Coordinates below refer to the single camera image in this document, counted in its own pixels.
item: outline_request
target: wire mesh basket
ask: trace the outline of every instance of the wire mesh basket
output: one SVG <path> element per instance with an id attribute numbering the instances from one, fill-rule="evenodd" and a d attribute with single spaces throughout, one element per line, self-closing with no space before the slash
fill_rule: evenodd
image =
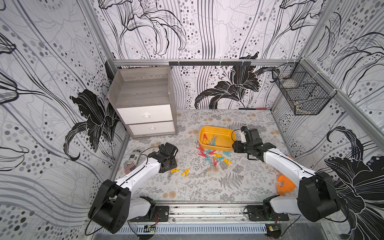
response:
<path id="1" fill-rule="evenodd" d="M 332 99 L 314 77 L 299 63 L 286 63 L 272 72 L 295 115 L 317 115 Z"/>

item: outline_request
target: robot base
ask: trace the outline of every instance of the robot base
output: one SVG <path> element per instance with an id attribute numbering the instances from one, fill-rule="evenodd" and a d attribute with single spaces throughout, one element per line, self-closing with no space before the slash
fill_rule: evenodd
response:
<path id="1" fill-rule="evenodd" d="M 248 218 L 250 221 L 274 221 L 276 218 L 279 218 L 279 221 L 289 221 L 288 214 L 277 214 L 273 211 L 273 208 L 270 204 L 270 200 L 277 196 L 271 196 L 267 199 L 264 199 L 263 205 L 248 205 L 246 206 Z"/>
<path id="2" fill-rule="evenodd" d="M 151 204 L 151 207 L 149 208 L 147 215 L 133 218 L 130 220 L 130 222 L 155 222 L 156 219 L 158 219 L 159 222 L 168 221 L 169 206 L 156 206 L 156 203 L 153 201 L 153 199 L 145 196 L 140 197 L 147 200 Z"/>

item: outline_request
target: orange toy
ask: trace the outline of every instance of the orange toy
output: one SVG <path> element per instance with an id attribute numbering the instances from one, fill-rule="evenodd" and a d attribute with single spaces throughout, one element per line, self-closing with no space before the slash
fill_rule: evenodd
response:
<path id="1" fill-rule="evenodd" d="M 276 184 L 277 185 L 277 193 L 279 195 L 282 195 L 283 193 L 292 192 L 296 188 L 296 185 L 289 178 L 287 178 L 284 175 L 281 175 L 277 179 L 277 181 L 283 183 L 283 186 L 281 186 L 281 187 L 280 187 L 280 184 Z"/>

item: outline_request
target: yellow plastic tray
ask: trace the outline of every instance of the yellow plastic tray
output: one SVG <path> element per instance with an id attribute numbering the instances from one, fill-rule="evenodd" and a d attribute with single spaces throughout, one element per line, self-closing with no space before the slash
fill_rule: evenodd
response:
<path id="1" fill-rule="evenodd" d="M 223 127 L 211 127 L 204 126 L 200 129 L 199 143 L 202 148 L 212 149 L 217 151 L 230 152 L 232 151 L 233 140 L 231 139 L 232 129 L 223 128 Z M 203 144 L 204 133 L 207 135 L 208 140 L 212 140 L 215 136 L 218 136 L 216 139 L 216 146 L 211 146 L 208 144 Z M 236 134 L 233 132 L 232 137 L 236 140 Z"/>

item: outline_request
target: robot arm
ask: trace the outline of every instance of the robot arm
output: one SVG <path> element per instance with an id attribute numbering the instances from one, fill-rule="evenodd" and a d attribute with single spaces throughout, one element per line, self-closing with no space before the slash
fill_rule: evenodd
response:
<path id="1" fill-rule="evenodd" d="M 249 160 L 261 160 L 273 166 L 289 178 L 298 188 L 298 197 L 272 196 L 264 200 L 265 216 L 280 213 L 303 214 L 316 222 L 340 210 L 339 197 L 332 178 L 298 164 L 271 143 L 263 143 L 257 129 L 241 128 L 241 141 L 233 143 L 238 153 L 247 153 Z"/>
<path id="2" fill-rule="evenodd" d="M 89 219 L 111 233 L 116 233 L 125 221 L 136 217 L 151 220 L 155 203 L 148 197 L 131 200 L 131 196 L 152 176 L 177 168 L 177 147 L 166 143 L 159 149 L 148 154 L 148 158 L 140 159 L 136 168 L 124 177 L 115 182 L 104 181 L 89 210 Z"/>

